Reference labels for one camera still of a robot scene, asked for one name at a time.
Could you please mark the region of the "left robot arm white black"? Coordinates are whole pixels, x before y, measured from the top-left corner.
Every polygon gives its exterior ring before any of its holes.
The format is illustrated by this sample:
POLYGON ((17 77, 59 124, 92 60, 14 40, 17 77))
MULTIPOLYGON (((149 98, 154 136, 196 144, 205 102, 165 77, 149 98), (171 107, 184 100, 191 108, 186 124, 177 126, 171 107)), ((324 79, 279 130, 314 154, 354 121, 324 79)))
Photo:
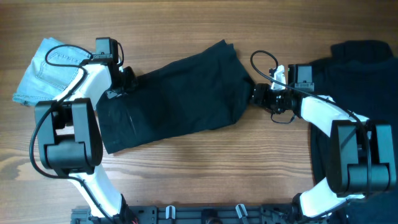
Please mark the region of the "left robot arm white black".
POLYGON ((96 39, 96 50, 75 64, 82 74, 64 93, 35 106, 36 126, 29 145, 32 167, 49 179, 67 180, 90 206, 87 223, 138 223, 123 195, 109 180, 101 161, 103 141, 95 106, 101 95, 123 96, 136 87, 131 67, 123 67, 121 44, 96 39))

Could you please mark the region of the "black shorts with patterned waistband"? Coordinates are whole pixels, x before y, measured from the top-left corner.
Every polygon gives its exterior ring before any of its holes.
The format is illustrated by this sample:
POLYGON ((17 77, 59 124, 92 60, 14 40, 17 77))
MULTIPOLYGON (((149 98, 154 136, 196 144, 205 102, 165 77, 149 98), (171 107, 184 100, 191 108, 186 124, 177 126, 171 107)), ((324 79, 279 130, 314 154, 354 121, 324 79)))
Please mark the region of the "black shorts with patterned waistband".
POLYGON ((132 91, 103 94, 96 112, 112 154, 161 139, 218 129, 245 112, 254 81, 224 40, 137 78, 132 91))

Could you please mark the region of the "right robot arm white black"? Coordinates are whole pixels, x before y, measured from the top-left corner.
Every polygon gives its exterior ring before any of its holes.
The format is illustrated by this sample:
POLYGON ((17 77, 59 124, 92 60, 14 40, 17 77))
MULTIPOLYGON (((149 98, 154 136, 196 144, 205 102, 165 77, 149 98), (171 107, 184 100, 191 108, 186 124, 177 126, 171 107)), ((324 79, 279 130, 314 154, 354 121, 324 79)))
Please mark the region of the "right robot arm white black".
POLYGON ((281 214, 289 223, 324 221, 351 202, 392 190, 397 183, 391 126, 338 106, 315 93, 313 68, 278 65, 270 83, 257 84, 250 102, 271 114, 292 111, 329 139, 325 177, 295 196, 281 214))

